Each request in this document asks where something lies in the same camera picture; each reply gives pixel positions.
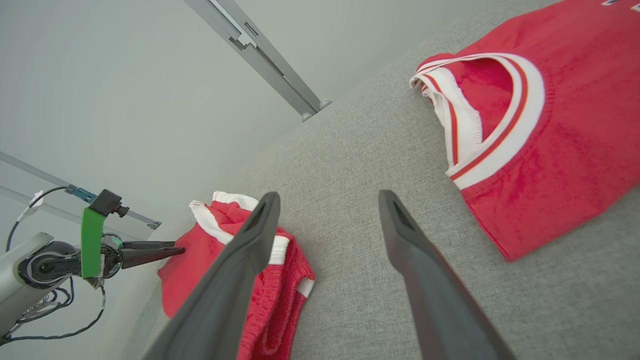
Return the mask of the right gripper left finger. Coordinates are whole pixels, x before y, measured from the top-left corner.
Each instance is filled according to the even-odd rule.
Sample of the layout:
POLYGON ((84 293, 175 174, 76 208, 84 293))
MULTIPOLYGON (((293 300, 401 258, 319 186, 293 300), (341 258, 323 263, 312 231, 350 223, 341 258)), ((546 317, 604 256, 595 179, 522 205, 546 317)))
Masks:
POLYGON ((281 197, 266 193, 147 351, 147 360, 237 358, 254 280, 271 257, 280 214, 281 197))

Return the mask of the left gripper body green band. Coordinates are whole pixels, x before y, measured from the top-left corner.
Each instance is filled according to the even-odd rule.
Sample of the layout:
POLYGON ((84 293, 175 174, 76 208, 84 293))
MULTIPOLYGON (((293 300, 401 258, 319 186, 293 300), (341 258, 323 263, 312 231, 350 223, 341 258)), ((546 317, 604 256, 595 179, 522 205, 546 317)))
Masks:
POLYGON ((124 242, 114 232, 104 232, 106 217, 85 208, 80 230, 81 276, 94 289, 103 287, 122 266, 121 250, 124 242))

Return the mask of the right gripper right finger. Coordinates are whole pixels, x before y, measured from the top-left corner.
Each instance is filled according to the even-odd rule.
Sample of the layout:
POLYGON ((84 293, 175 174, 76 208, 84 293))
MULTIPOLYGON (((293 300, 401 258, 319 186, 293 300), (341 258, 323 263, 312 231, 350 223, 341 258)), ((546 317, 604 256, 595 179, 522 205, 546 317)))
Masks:
POLYGON ((514 353, 397 194, 378 193, 388 259, 402 275, 425 360, 513 360, 514 353))

